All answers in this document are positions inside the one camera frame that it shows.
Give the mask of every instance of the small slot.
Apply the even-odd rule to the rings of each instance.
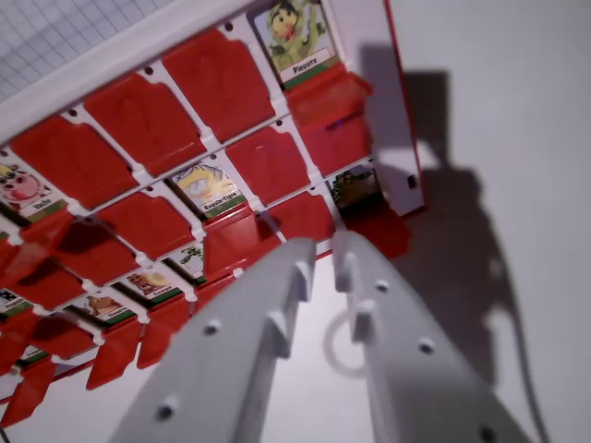
[[[416,176],[415,175],[409,175],[406,178],[406,183],[408,183],[408,188],[409,189],[415,189],[416,186],[417,186]]]

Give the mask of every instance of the cartoon character picture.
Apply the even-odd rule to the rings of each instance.
[[[140,289],[144,295],[158,291],[171,284],[160,272],[131,274],[127,276],[127,281]]]
[[[255,14],[255,31],[286,88],[300,74],[338,61],[319,0],[280,0]]]
[[[203,253],[201,252],[200,249],[198,249],[194,246],[185,248],[181,252],[183,254],[187,254],[186,256],[181,258],[181,265],[186,265],[190,261],[190,259],[192,259],[193,257],[199,257],[201,259],[201,261],[203,260]]]
[[[16,212],[52,193],[51,189],[32,174],[21,171],[18,165],[0,163],[0,195]]]
[[[175,175],[173,182],[206,217],[212,217],[246,201],[228,174],[203,163]]]
[[[88,304],[85,310],[92,316],[106,316],[114,313],[122,306],[110,297],[88,297]]]
[[[308,36],[304,38],[304,6],[310,3]],[[301,62],[314,53],[320,35],[326,32],[324,25],[316,20],[318,5],[309,1],[283,0],[269,13],[267,26],[276,44],[270,46],[271,58],[277,69]]]
[[[331,195],[339,209],[380,192],[374,170],[369,164],[359,164],[337,174],[329,182]]]

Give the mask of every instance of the screw hole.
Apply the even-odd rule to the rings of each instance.
[[[380,291],[381,293],[387,293],[388,292],[388,282],[385,280],[378,280],[376,281],[376,289],[378,291]]]
[[[220,330],[220,327],[218,325],[216,325],[215,323],[210,323],[205,328],[203,328],[203,335],[205,335],[206,337],[211,337],[212,335],[217,334],[218,330]]]
[[[164,404],[156,410],[155,419],[157,422],[165,422],[167,420],[170,420],[174,414],[175,411],[173,411],[173,408],[171,408],[167,404]]]
[[[478,434],[480,435],[480,439],[485,443],[494,443],[497,441],[497,435],[495,434],[495,431],[490,429],[488,426],[482,426]]]
[[[418,350],[425,355],[432,355],[435,352],[435,343],[431,339],[421,339],[418,342]]]

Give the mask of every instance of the yellow cartoon character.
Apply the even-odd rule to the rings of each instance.
[[[176,175],[173,181],[190,198],[205,202],[236,190],[234,182],[224,171],[202,164]]]
[[[320,35],[326,30],[317,22],[318,2],[282,0],[269,12],[267,26],[277,44],[270,45],[271,59],[282,71],[314,54]],[[309,4],[308,36],[304,38],[304,6]]]

